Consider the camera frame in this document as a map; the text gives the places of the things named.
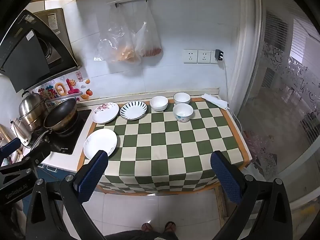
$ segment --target white floor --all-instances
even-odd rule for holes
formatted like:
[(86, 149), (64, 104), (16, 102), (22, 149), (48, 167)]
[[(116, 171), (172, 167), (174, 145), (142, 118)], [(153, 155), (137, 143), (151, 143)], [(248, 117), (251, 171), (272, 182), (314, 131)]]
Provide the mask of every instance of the white floor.
[[(169, 196), (126, 196), (95, 191), (83, 206), (103, 235), (141, 229), (149, 221), (158, 232), (164, 230), (168, 221), (175, 222), (179, 240), (211, 240), (220, 230), (214, 190)], [(71, 236), (80, 239), (65, 209), (63, 220)]]

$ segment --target hanging plastic bag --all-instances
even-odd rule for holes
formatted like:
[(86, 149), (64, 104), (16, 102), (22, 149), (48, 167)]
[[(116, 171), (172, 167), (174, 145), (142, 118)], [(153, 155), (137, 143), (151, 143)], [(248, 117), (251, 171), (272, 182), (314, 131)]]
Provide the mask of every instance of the hanging plastic bag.
[(143, 25), (135, 35), (135, 52), (141, 57), (151, 57), (160, 54), (162, 47), (149, 5), (144, 4)]
[(134, 36), (125, 20), (123, 6), (119, 4), (116, 8), (111, 5), (106, 27), (100, 30), (99, 57), (95, 60), (140, 63), (140, 56), (135, 53)]

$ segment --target white plate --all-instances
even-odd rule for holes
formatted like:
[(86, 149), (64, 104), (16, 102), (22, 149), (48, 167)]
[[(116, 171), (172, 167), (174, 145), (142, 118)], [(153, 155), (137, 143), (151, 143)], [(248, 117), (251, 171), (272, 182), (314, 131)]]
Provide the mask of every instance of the white plate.
[(105, 103), (98, 106), (92, 114), (92, 120), (96, 123), (106, 123), (112, 121), (119, 112), (119, 106), (116, 103)]
[(142, 101), (126, 103), (120, 109), (120, 115), (126, 120), (136, 120), (142, 117), (147, 111), (147, 105)]
[(88, 136), (84, 142), (84, 155), (91, 160), (99, 150), (110, 156), (117, 145), (117, 135), (110, 129), (99, 129)]

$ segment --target person's foot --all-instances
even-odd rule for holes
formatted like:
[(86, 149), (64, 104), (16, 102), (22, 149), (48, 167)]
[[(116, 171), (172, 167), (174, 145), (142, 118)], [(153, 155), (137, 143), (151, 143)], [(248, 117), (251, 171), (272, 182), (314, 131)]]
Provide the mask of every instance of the person's foot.
[(176, 224), (172, 221), (169, 221), (168, 223), (166, 223), (165, 227), (164, 227), (164, 233), (165, 232), (175, 232), (177, 230), (176, 228)]
[(144, 223), (141, 226), (141, 230), (144, 232), (149, 232), (149, 231), (153, 231), (153, 227), (149, 223)]

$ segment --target checkered tablecloth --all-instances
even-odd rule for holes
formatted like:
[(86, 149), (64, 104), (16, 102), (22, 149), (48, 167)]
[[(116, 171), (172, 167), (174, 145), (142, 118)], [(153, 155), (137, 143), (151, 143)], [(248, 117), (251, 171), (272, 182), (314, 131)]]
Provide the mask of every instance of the checkered tablecloth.
[(220, 109), (208, 102), (191, 102), (189, 122), (175, 119), (169, 104), (164, 112), (148, 106), (139, 120), (118, 116), (95, 130), (111, 129), (118, 137), (99, 185), (108, 190), (135, 193), (193, 191), (217, 182), (210, 156), (220, 150), (232, 163), (243, 157)]

